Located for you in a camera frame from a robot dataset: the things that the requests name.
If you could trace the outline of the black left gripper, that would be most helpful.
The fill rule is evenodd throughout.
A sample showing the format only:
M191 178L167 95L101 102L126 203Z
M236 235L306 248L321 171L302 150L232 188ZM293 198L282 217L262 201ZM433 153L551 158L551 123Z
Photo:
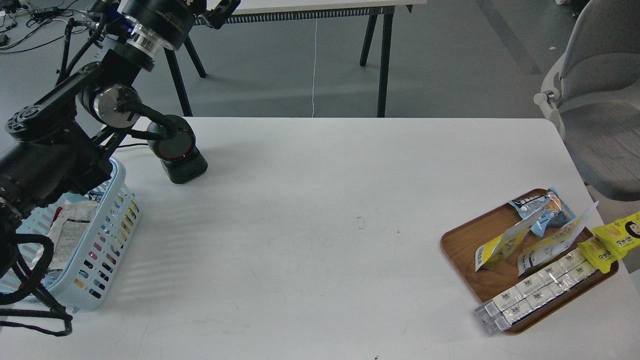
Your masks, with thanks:
M196 25L219 30L240 6L240 0L220 0L206 9L206 0L128 0L122 14L132 23L128 44L141 51L178 50Z

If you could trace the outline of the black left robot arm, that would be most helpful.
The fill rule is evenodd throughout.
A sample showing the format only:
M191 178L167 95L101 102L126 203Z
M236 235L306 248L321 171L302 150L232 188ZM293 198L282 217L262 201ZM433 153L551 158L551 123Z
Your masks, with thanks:
M6 124L16 144L1 155L1 275L14 273L19 283L1 294L1 314L58 319L60 331L26 325L54 337L73 331L73 317L42 284L54 243L19 226L63 194L85 195L109 180L110 157L127 136L147 141L173 183L205 173L189 123L144 105L132 84L141 69L153 70L159 50L185 43L198 16L220 29L240 2L207 9L205 0L130 0L122 13L119 4L96 0L87 9L89 40L73 59L64 45L55 87Z

